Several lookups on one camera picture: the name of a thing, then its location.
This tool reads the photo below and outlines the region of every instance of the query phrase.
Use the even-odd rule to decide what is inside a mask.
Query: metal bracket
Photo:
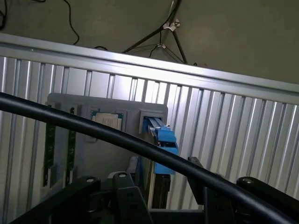
[[[173,23],[169,24],[169,23],[165,23],[163,25],[163,29],[170,29],[171,32],[173,32],[176,28],[179,28],[180,23],[179,20],[176,19]]]

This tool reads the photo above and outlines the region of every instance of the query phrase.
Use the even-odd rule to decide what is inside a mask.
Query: blue clamp
[[[158,118],[146,118],[145,120],[144,125],[148,126],[148,132],[152,132],[156,138],[155,144],[161,149],[178,155],[177,138],[174,132]],[[173,170],[159,163],[155,163],[154,172],[155,174],[174,174]]]

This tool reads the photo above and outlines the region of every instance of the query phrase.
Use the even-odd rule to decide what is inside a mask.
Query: corrugated metal panel
[[[14,51],[2,47],[1,54]],[[111,64],[65,53],[35,62],[45,55],[20,50],[18,57],[36,60],[0,57],[1,91],[41,104],[51,92],[166,104],[180,156],[196,156],[230,181],[250,175],[299,199],[299,94],[154,66],[118,66],[118,54]],[[44,123],[0,112],[3,223],[39,202],[44,142]],[[168,208],[197,207],[186,178],[173,176]]]

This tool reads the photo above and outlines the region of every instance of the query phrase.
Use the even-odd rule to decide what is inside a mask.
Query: blue plastic part
[[[178,145],[177,145],[177,138],[174,132],[167,127],[159,118],[145,118],[143,121],[143,132],[149,130],[148,127],[154,127],[155,130],[153,131],[154,135],[156,136],[157,141],[161,144],[163,142],[172,143],[172,147],[160,147],[163,150],[166,150],[170,153],[178,155]],[[155,174],[174,174],[174,171],[159,164],[155,163]]]

